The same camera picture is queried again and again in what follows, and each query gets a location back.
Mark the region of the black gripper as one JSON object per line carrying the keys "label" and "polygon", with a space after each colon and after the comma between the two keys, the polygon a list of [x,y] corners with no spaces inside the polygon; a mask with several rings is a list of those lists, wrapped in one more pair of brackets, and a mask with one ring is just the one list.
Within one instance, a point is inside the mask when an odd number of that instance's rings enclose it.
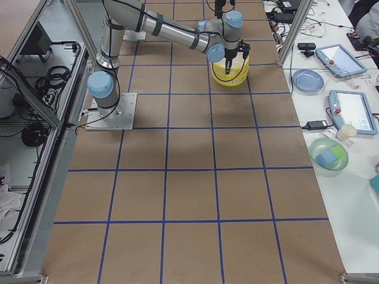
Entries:
{"label": "black gripper", "polygon": [[224,7],[224,0],[215,0],[214,1],[214,14],[222,15]]}
{"label": "black gripper", "polygon": [[224,58],[226,59],[225,62],[225,72],[226,74],[229,74],[229,72],[232,72],[232,62],[233,59],[237,56],[238,52],[240,52],[240,48],[235,49],[224,49]]}

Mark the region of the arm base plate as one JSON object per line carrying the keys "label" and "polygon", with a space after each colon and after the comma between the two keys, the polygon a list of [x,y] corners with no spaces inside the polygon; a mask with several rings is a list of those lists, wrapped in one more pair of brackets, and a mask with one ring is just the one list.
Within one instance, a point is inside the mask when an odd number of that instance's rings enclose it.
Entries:
{"label": "arm base plate", "polygon": [[145,41],[146,33],[144,31],[136,32],[133,30],[124,30],[123,41]]}
{"label": "arm base plate", "polygon": [[85,128],[93,131],[132,130],[137,104],[137,93],[122,93],[116,109],[99,108],[95,98]]}

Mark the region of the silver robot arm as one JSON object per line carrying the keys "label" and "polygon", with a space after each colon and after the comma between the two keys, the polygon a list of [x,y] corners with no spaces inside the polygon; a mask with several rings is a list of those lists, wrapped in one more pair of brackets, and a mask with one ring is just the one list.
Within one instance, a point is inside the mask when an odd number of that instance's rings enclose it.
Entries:
{"label": "silver robot arm", "polygon": [[224,18],[202,21],[197,28],[182,25],[146,8],[139,1],[103,1],[104,34],[96,55],[94,73],[88,89],[94,97],[101,118],[119,110],[121,92],[116,90],[119,56],[125,30],[144,31],[206,54],[209,62],[226,61],[229,73],[233,59],[243,51],[242,14],[229,11]]}

